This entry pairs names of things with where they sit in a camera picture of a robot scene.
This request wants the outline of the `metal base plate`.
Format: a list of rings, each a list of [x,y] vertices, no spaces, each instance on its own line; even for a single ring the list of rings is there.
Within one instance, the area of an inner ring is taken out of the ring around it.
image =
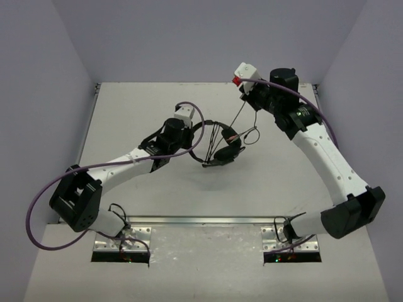
[[[150,247],[152,228],[148,226],[132,226],[124,230],[117,239],[96,234],[94,252],[147,252]]]
[[[274,225],[261,227],[263,252],[319,252],[319,243],[316,236],[300,238],[291,243],[286,241],[283,228],[275,230]]]

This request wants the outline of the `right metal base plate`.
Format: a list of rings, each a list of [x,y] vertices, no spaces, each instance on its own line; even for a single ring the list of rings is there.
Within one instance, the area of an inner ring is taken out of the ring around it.
[[[261,227],[263,252],[319,252],[319,243],[316,236],[300,238],[291,243],[286,241],[283,228],[275,230],[274,225]]]

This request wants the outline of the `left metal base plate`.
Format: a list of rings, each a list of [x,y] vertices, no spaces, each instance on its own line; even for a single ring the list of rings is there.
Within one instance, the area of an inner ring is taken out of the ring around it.
[[[152,228],[148,226],[132,226],[124,230],[117,239],[96,234],[94,252],[147,252],[150,247]]]

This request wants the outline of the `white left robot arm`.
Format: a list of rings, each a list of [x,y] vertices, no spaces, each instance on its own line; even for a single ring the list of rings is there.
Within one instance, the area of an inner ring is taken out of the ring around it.
[[[129,153],[109,162],[106,167],[68,169],[50,199],[50,207],[75,231],[94,230],[117,237],[128,228],[118,215],[100,208],[101,198],[113,188],[134,177],[152,173],[170,161],[178,150],[189,149],[193,139],[191,121],[167,119],[163,127],[145,138]]]

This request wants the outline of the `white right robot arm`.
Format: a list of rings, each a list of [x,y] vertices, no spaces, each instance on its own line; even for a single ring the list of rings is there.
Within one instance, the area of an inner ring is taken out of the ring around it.
[[[336,145],[324,115],[299,91],[295,69],[277,68],[264,80],[257,68],[241,63],[233,83],[241,99],[255,111],[274,116],[275,124],[308,158],[325,184],[332,206],[285,220],[289,243],[310,235],[328,234],[340,239],[370,224],[385,200],[379,186],[371,187],[349,165]]]

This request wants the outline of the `black headphones with cord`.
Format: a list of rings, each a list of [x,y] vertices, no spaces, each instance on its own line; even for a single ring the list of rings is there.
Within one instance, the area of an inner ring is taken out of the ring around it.
[[[197,157],[193,151],[189,152],[190,156],[201,163],[202,167],[207,168],[227,165],[233,162],[239,154],[244,151],[246,145],[255,144],[260,139],[260,132],[256,125],[257,111],[255,112],[253,126],[250,129],[237,133],[232,127],[245,104],[246,102],[244,101],[230,125],[219,121],[205,120],[205,126],[213,127],[207,154],[204,159],[201,159]],[[258,137],[252,143],[247,143],[246,138],[253,131],[257,131]]]

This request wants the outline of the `aluminium table edge rail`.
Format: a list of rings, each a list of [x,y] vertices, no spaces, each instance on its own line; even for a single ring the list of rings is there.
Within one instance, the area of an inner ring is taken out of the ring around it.
[[[135,225],[268,225],[283,223],[282,216],[128,216]]]

